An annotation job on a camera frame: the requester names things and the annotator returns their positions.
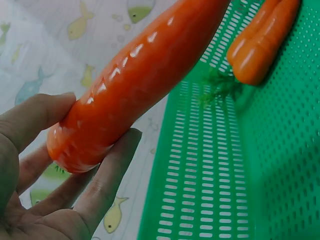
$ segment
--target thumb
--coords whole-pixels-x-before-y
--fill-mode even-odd
[[[76,101],[73,93],[37,94],[0,115],[0,136],[21,153],[44,129],[62,120]]]

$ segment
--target carrot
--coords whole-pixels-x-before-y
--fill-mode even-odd
[[[49,130],[52,160],[70,173],[99,164],[109,147],[194,67],[229,2],[178,0],[145,28]]]
[[[257,33],[271,15],[277,4],[281,0],[265,0],[257,14],[254,16],[248,26],[235,38],[230,45],[226,59],[232,66],[239,50]]]
[[[301,0],[281,0],[258,33],[239,50],[232,66],[239,82],[256,86],[263,81],[295,22],[300,4]]]

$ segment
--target basket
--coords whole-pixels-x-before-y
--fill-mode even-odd
[[[170,93],[138,239],[320,239],[319,0],[302,1],[265,85],[198,101],[203,74],[230,70],[226,51],[261,2],[233,1]]]

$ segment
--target hand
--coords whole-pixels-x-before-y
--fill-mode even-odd
[[[89,240],[113,204],[141,139],[141,132],[136,129],[130,129],[115,143],[98,169],[71,175],[45,200],[29,209],[20,202],[19,195],[40,177],[52,160],[46,145],[20,163],[19,153],[40,131],[62,120],[75,98],[74,94],[38,94],[0,115],[1,240]]]

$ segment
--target green fish print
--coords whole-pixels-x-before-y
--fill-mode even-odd
[[[2,31],[2,35],[0,37],[0,56],[4,53],[5,51],[5,45],[7,41],[7,33],[10,29],[11,24],[10,23],[2,23],[0,24],[0,29]]]
[[[128,0],[128,14],[133,24],[140,22],[152,11],[156,0]]]
[[[31,205],[34,206],[44,200],[67,180],[70,175],[70,173],[61,171],[55,163],[52,163],[30,188]]]

